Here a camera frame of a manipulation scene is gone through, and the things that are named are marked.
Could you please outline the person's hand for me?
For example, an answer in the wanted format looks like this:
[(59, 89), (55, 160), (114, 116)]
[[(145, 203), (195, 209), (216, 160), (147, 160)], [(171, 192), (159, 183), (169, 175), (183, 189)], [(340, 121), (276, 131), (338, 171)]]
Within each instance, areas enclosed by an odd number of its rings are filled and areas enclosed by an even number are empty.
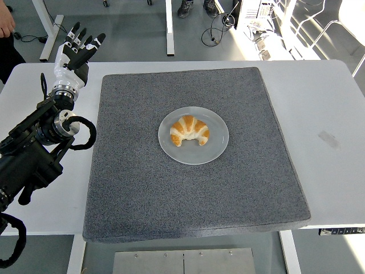
[(1, 38), (8, 38), (15, 29), (15, 21), (6, 5), (1, 5)]

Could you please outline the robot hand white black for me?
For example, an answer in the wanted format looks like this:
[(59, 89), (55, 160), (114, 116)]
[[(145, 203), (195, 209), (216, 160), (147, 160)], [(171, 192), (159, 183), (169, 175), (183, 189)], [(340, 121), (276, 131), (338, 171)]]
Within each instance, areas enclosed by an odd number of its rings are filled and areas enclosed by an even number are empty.
[(104, 33), (97, 37), (85, 37), (80, 22), (74, 24), (56, 55), (54, 74), (57, 85), (71, 86), (76, 90), (84, 87), (88, 80), (88, 61), (96, 54), (106, 38)]

